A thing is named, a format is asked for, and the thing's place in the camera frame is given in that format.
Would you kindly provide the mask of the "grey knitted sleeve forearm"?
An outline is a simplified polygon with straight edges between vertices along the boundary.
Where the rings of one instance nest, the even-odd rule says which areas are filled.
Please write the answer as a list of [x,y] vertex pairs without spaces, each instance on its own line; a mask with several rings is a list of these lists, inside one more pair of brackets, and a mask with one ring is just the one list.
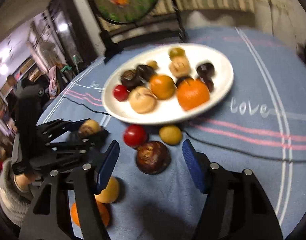
[[14,183],[11,158],[6,159],[0,173],[0,206],[6,217],[19,228],[33,199],[31,189],[21,192]]

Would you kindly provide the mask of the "person left hand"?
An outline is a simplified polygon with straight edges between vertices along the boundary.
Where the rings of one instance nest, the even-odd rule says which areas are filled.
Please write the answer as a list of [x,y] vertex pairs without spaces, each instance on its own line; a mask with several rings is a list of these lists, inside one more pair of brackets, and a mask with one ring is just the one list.
[[40,179],[41,176],[32,171],[14,175],[14,183],[21,192],[27,192],[30,185]]

